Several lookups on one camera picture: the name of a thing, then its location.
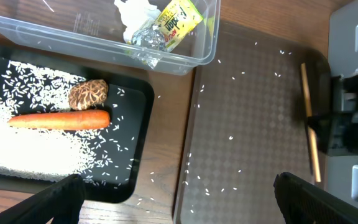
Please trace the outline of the white tissue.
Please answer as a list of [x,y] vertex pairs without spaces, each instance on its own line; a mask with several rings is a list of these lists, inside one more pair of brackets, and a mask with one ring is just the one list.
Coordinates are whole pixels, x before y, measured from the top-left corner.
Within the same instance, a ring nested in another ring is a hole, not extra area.
[[115,0],[114,5],[121,14],[121,21],[126,26],[123,33],[125,43],[129,43],[133,34],[138,31],[145,22],[154,21],[161,11],[148,0]]

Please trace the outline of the aluminium foil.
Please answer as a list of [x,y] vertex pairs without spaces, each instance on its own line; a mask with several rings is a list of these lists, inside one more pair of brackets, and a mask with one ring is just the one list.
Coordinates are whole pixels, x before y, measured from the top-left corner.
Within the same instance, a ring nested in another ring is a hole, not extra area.
[[[159,26],[155,24],[144,25],[141,29],[136,31],[130,41],[131,45],[143,47],[144,49],[157,50],[161,52],[166,51],[165,38],[160,31]],[[151,69],[154,69],[160,59],[160,54],[139,53],[138,57],[141,58],[143,64],[148,65]]]

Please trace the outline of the green snack wrapper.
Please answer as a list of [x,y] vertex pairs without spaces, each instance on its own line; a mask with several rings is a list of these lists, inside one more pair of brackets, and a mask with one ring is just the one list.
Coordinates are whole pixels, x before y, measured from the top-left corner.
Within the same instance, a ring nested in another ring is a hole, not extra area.
[[190,0],[171,0],[155,20],[165,40],[165,51],[171,52],[202,20]]

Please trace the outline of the orange carrot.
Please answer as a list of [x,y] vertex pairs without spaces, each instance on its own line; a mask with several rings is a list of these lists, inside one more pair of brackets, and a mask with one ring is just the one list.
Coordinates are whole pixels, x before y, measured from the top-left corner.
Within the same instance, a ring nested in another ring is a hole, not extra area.
[[110,124],[110,115],[104,110],[37,113],[15,116],[7,123],[15,128],[78,131],[108,127]]

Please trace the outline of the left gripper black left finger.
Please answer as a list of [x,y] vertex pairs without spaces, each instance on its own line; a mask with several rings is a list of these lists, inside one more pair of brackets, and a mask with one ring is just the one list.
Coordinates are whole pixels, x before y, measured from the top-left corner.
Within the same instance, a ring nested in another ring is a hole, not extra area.
[[0,213],[0,224],[77,224],[86,189],[78,174],[69,175]]

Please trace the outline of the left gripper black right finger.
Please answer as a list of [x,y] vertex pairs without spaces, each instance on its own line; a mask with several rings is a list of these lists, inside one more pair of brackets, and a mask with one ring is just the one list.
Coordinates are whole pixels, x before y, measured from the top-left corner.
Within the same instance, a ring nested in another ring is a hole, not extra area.
[[358,224],[358,208],[289,172],[277,175],[273,186],[286,224]]

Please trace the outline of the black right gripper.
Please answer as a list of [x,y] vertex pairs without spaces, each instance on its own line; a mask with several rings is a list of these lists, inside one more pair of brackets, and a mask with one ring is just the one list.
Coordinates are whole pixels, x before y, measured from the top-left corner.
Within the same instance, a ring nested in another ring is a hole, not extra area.
[[332,85],[332,112],[307,117],[318,149],[328,156],[358,156],[358,74],[336,77]]

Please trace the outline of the brown food scrap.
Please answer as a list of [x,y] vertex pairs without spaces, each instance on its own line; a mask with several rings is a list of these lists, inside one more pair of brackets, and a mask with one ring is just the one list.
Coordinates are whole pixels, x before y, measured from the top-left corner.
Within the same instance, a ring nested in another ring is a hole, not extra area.
[[87,110],[91,106],[103,104],[108,97],[108,90],[108,84],[102,79],[79,83],[68,95],[70,108]]

